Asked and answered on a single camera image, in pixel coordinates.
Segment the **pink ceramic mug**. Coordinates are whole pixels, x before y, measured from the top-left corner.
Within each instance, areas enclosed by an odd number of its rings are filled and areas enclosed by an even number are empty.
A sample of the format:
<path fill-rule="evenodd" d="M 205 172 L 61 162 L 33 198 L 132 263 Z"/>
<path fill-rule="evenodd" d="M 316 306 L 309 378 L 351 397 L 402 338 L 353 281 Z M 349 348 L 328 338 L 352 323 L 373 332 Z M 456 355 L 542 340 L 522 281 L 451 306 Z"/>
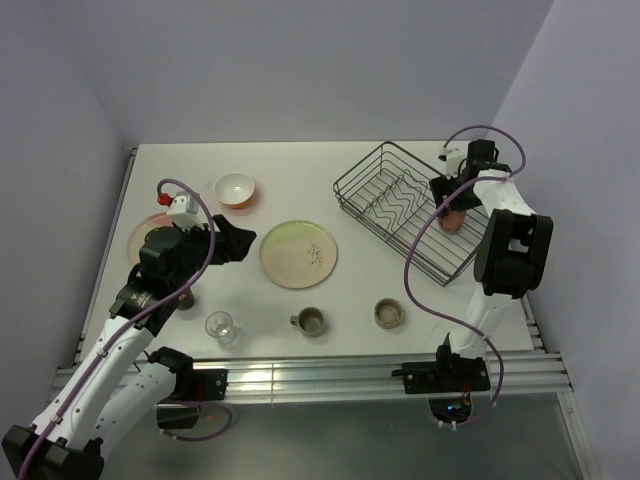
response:
<path fill-rule="evenodd" d="M 438 225 L 445 233 L 456 234 L 463 227 L 465 219 L 465 211 L 451 210 L 444 217 L 438 219 Z"/>

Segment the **grey-green ceramic mug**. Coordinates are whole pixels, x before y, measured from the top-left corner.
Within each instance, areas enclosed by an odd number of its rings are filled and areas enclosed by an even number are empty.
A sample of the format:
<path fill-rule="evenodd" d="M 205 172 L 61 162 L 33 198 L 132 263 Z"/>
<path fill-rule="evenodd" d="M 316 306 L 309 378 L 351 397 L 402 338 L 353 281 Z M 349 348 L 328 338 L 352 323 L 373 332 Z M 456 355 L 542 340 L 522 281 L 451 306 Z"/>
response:
<path fill-rule="evenodd" d="M 321 310 L 306 307 L 290 317 L 290 324 L 308 338 L 317 338 L 324 333 L 326 321 Z"/>

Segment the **speckled beige cup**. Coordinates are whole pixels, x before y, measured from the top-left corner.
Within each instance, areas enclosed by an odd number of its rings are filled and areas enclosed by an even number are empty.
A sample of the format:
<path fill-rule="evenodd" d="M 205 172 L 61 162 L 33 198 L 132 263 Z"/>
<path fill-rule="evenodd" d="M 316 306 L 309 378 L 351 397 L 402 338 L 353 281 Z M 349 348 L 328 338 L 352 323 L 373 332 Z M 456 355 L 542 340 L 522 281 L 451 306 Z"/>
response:
<path fill-rule="evenodd" d="M 405 318 L 404 308 L 393 298 L 383 298 L 374 307 L 374 321 L 382 329 L 399 327 Z"/>

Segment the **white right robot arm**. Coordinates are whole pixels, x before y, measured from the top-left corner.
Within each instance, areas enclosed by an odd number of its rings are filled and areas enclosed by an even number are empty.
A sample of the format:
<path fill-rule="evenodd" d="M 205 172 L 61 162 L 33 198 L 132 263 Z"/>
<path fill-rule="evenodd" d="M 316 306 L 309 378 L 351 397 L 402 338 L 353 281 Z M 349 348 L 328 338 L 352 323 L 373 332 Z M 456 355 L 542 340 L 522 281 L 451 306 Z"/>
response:
<path fill-rule="evenodd" d="M 541 283 L 554 224 L 525 202 L 510 167 L 498 161 L 493 141 L 474 140 L 464 155 L 444 147 L 439 159 L 446 171 L 429 181 L 438 226 L 454 234 L 477 207 L 488 217 L 474 257 L 476 285 L 464 324 L 447 334 L 437 350 L 442 359 L 432 368 L 435 383 L 452 390 L 467 377 L 463 360 L 483 358 L 486 341 L 507 310 Z"/>

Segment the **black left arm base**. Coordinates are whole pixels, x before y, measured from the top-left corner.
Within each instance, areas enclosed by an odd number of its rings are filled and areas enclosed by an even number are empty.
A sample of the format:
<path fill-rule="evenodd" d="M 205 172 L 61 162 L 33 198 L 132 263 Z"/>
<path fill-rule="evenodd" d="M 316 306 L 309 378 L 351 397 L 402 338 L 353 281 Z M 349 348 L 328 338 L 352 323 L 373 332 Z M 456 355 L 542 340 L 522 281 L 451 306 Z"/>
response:
<path fill-rule="evenodd" d="M 228 370 L 222 367 L 196 369 L 192 357 L 169 347 L 154 351 L 150 364 L 160 364 L 175 377 L 175 386 L 167 397 L 168 407 L 156 410 L 157 425 L 163 430 L 190 430 L 196 426 L 202 404 L 225 398 Z"/>

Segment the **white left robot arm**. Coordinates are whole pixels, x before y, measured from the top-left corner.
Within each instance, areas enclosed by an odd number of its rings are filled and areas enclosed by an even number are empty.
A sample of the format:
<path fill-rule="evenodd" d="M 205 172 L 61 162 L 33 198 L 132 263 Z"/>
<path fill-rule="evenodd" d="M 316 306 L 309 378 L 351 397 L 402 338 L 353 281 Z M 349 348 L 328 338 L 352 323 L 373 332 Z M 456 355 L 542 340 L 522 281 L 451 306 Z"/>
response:
<path fill-rule="evenodd" d="M 169 347 L 152 352 L 132 384 L 118 385 L 206 268 L 243 261 L 256 238 L 222 215 L 210 226 L 172 224 L 148 232 L 90 354 L 30 425 L 5 434 L 2 448 L 14 475 L 97 479 L 108 447 L 154 404 L 194 401 L 193 360 Z"/>

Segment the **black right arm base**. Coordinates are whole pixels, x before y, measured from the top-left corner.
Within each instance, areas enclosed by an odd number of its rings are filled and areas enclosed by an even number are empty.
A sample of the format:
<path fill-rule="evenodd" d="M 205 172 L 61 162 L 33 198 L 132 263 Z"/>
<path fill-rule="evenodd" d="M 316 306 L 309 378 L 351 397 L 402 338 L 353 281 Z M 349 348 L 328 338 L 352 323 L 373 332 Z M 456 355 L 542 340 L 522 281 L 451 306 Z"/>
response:
<path fill-rule="evenodd" d="M 490 389 L 490 378 L 485 361 L 467 359 L 451 352 L 448 345 L 441 345 L 434 361 L 405 362 L 391 373 L 402 379 L 407 395 L 445 394 L 431 399 L 431 414 L 449 424 L 466 422 L 472 414 L 473 392 Z"/>

